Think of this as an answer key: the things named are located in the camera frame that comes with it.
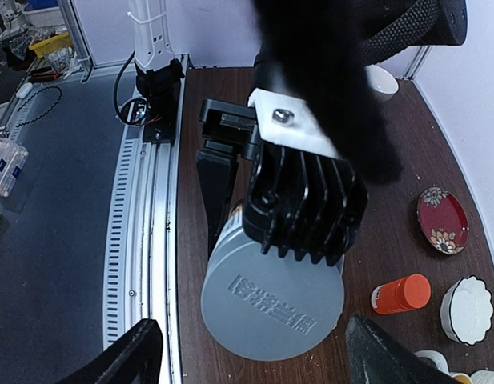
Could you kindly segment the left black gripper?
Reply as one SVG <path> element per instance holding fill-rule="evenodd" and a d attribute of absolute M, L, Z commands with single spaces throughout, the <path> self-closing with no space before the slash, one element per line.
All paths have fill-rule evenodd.
<path fill-rule="evenodd" d="M 199 121 L 204 147 L 196 168 L 207 217 L 207 251 L 213 249 L 227 221 L 239 162 L 254 160 L 261 142 L 254 108 L 207 98 Z"/>

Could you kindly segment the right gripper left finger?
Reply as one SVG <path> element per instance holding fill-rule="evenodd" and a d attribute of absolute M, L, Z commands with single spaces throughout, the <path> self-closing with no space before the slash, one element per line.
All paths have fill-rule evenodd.
<path fill-rule="evenodd" d="M 163 335 L 154 319 L 144 318 L 97 358 L 61 383 L 157 383 Z"/>

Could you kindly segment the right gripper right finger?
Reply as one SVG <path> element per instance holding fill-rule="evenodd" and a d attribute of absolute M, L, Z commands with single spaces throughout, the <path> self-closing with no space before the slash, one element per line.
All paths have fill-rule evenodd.
<path fill-rule="evenodd" d="M 454 383 L 456 380 L 421 362 L 390 334 L 364 316 L 353 314 L 345 341 L 353 383 Z"/>

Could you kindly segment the amber bottle grey cap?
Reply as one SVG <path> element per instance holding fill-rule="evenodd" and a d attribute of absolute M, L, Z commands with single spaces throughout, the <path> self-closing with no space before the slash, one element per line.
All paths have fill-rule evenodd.
<path fill-rule="evenodd" d="M 329 266 L 294 251 L 266 254 L 243 230 L 238 203 L 211 252 L 201 293 L 203 321 L 221 346 L 240 357 L 273 362 L 319 345 L 343 313 L 343 260 Z"/>

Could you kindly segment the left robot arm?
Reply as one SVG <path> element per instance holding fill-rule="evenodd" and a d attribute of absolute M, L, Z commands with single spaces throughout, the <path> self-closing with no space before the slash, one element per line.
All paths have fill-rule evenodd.
<path fill-rule="evenodd" d="M 357 239 L 367 183 L 398 181 L 399 155 L 368 85 L 366 65 L 409 46 L 459 46 L 467 34 L 462 1 L 257 1 L 262 36 L 255 83 L 270 90 L 280 71 L 316 119 L 318 155 L 261 137 L 251 108 L 207 99 L 205 146 L 196 158 L 207 215 L 208 246 L 226 222 L 238 157 L 254 163 L 245 231 L 262 250 L 336 260 Z"/>

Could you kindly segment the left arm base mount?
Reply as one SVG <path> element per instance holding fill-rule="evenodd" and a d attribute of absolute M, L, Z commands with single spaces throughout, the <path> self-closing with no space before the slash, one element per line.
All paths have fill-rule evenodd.
<path fill-rule="evenodd" d="M 175 140 L 181 80 L 185 78 L 182 63 L 173 58 L 159 70 L 142 72 L 135 66 L 136 88 L 147 100 L 149 117 L 143 129 L 143 141 L 152 144 Z"/>

